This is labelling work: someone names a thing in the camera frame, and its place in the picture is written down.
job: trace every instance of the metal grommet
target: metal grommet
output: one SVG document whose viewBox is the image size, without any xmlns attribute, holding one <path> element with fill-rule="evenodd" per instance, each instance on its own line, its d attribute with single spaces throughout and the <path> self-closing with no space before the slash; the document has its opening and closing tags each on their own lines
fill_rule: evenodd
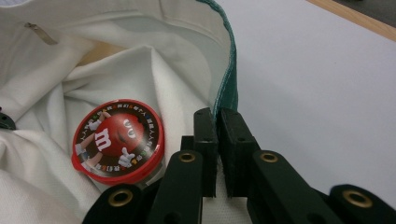
<svg viewBox="0 0 396 224">
<path fill-rule="evenodd" d="M 180 154 L 178 156 L 178 159 L 181 161 L 184 161 L 184 162 L 191 162 L 191 161 L 195 161 L 195 155 L 186 152 L 186 153 Z"/>
<path fill-rule="evenodd" d="M 121 207 L 129 203 L 134 195 L 128 189 L 118 189 L 108 196 L 108 203 L 113 207 Z"/>
<path fill-rule="evenodd" d="M 356 190 L 344 190 L 343 196 L 349 203 L 352 203 L 353 205 L 356 205 L 358 207 L 369 208 L 373 206 L 373 201 L 369 197 Z"/>
<path fill-rule="evenodd" d="M 270 152 L 264 152 L 260 155 L 260 158 L 266 162 L 277 162 L 278 158 L 275 154 Z"/>
</svg>

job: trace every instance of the white cloth bag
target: white cloth bag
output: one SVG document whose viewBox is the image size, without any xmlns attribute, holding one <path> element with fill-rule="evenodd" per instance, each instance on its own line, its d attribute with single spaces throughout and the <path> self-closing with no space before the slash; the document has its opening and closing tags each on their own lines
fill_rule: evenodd
<svg viewBox="0 0 396 224">
<path fill-rule="evenodd" d="M 235 54 L 212 0 L 1 1 L 0 106 L 18 130 L 0 130 L 0 223 L 81 222 L 101 192 L 73 168 L 72 138 L 102 103 L 150 105 L 168 161 L 193 112 L 236 109 Z M 203 222 L 248 222 L 222 181 Z"/>
</svg>

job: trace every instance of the round plastic container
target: round plastic container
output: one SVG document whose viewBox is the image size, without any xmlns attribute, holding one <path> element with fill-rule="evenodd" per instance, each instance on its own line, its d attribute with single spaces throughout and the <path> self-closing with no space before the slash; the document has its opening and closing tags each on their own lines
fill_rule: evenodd
<svg viewBox="0 0 396 224">
<path fill-rule="evenodd" d="M 73 139 L 73 166 L 99 183 L 149 182 L 162 167 L 163 126 L 155 111 L 135 100 L 96 107 Z"/>
</svg>

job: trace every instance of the green strap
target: green strap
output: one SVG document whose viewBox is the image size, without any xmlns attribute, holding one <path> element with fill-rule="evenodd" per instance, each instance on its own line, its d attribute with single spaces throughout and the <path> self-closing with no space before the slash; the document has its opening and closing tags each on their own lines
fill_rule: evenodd
<svg viewBox="0 0 396 224">
<path fill-rule="evenodd" d="M 213 114 L 217 115 L 219 109 L 222 107 L 236 110 L 238 107 L 238 89 L 236 83 L 236 46 L 233 37 L 233 29 L 231 28 L 231 24 L 224 10 L 219 4 L 213 0 L 197 1 L 208 4 L 213 10 L 220 14 L 224 20 L 224 27 L 228 31 L 231 40 L 229 64 L 219 87 L 218 96 L 213 106 Z"/>
</svg>

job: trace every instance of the cartoon character eye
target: cartoon character eye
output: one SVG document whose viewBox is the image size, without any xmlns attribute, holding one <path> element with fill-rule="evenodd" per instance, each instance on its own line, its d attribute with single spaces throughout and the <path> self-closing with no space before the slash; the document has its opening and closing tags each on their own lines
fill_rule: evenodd
<svg viewBox="0 0 396 224">
<path fill-rule="evenodd" d="M 130 137 L 130 138 L 136 138 L 136 134 L 134 133 L 134 130 L 133 130 L 133 129 L 130 129 L 130 130 L 128 131 L 128 137 Z"/>
<path fill-rule="evenodd" d="M 124 124 L 124 126 L 125 126 L 126 128 L 132 128 L 131 121 L 129 121 L 128 119 L 125 119 L 124 122 L 123 122 L 123 124 Z"/>
</svg>

